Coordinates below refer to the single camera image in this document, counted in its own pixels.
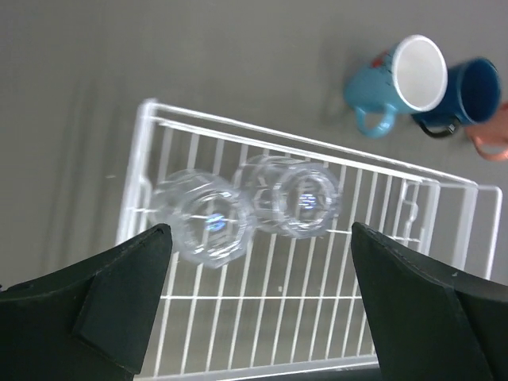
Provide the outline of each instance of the orange mug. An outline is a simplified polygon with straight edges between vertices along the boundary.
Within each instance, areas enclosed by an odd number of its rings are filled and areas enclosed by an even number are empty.
[[[486,160],[508,160],[508,102],[504,102],[498,112],[488,122],[469,125],[464,128],[476,151]],[[482,146],[504,147],[500,153],[487,153]]]

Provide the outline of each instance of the dish rack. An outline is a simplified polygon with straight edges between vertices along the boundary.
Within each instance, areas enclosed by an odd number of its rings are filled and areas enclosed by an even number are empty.
[[[170,173],[199,168],[230,180],[259,154],[325,165],[343,189],[341,215],[323,237],[258,232],[244,257],[217,270],[174,252],[141,379],[243,379],[376,364],[349,253],[354,221],[491,277],[498,187],[155,99],[138,110],[117,244],[147,229],[152,189]]]

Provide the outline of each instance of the mug handle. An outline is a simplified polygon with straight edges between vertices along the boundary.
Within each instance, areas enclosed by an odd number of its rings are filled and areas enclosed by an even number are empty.
[[[473,144],[475,145],[476,151],[480,156],[482,156],[485,160],[489,161],[503,161],[508,160],[508,148],[506,148],[503,152],[500,153],[486,153],[481,149],[482,141],[478,137],[471,138]]]
[[[391,129],[394,127],[395,124],[395,116],[397,115],[397,110],[392,105],[386,104],[385,114],[381,122],[373,129],[368,129],[365,126],[365,115],[367,115],[367,111],[365,111],[361,107],[356,107],[355,111],[358,130],[363,135],[374,139],[384,137],[391,131]]]
[[[450,137],[457,130],[457,127],[460,125],[460,120],[458,117],[453,117],[452,122],[448,126],[445,131],[440,131],[439,133],[435,133],[427,128],[423,121],[419,122],[418,125],[421,128],[421,131],[425,133],[428,137],[433,137],[434,139],[443,139],[444,137]]]

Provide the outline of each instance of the glass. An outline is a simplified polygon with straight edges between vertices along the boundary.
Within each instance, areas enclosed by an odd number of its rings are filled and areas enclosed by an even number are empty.
[[[317,163],[285,156],[254,156],[235,174],[249,195],[259,228],[295,238],[331,229],[340,213],[337,178]]]
[[[222,177],[178,171],[159,184],[150,202],[152,223],[171,226],[186,260],[217,268],[245,254],[256,229],[252,204]]]

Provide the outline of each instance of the gray surface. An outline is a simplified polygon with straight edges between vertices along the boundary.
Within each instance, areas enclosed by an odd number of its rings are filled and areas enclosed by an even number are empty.
[[[388,137],[367,140],[322,110],[341,105],[358,63],[411,33],[435,40],[449,64],[487,56],[506,85],[507,14],[503,0],[2,2],[2,284],[114,243],[136,107],[147,97],[506,191],[508,164],[482,160],[463,137],[430,140],[401,118]],[[502,233],[494,278],[503,282],[507,247]]]

